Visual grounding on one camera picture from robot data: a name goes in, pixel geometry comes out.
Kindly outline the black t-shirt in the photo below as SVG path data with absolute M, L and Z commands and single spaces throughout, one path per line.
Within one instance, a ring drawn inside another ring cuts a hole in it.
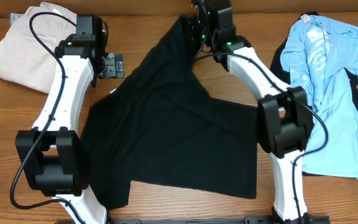
M 133 180 L 255 198 L 257 108 L 210 97 L 192 71 L 198 49 L 190 19 L 179 17 L 89 109 L 81 142 L 107 209 L 127 205 Z

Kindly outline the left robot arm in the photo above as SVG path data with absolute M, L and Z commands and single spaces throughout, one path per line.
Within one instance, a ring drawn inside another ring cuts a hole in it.
M 21 165 L 12 181 L 12 205 L 29 210 L 60 203 L 74 223 L 112 223 L 91 186 L 91 162 L 78 137 L 78 120 L 89 86 L 97 79 L 122 78 L 123 57 L 105 51 L 108 25 L 94 15 L 77 16 L 76 30 L 47 52 L 56 60 L 56 72 L 40 116 L 31 130 L 19 131 L 15 145 Z M 20 205 L 14 192 L 21 174 L 29 187 L 48 199 Z

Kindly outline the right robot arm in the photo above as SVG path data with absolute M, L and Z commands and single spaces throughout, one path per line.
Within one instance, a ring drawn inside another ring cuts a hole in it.
M 306 93 L 277 78 L 259 59 L 252 44 L 236 33 L 229 1 L 192 1 L 198 17 L 191 29 L 210 56 L 236 76 L 258 103 L 257 139 L 269 154 L 275 201 L 269 223 L 312 223 L 303 198 L 302 159 L 312 119 Z

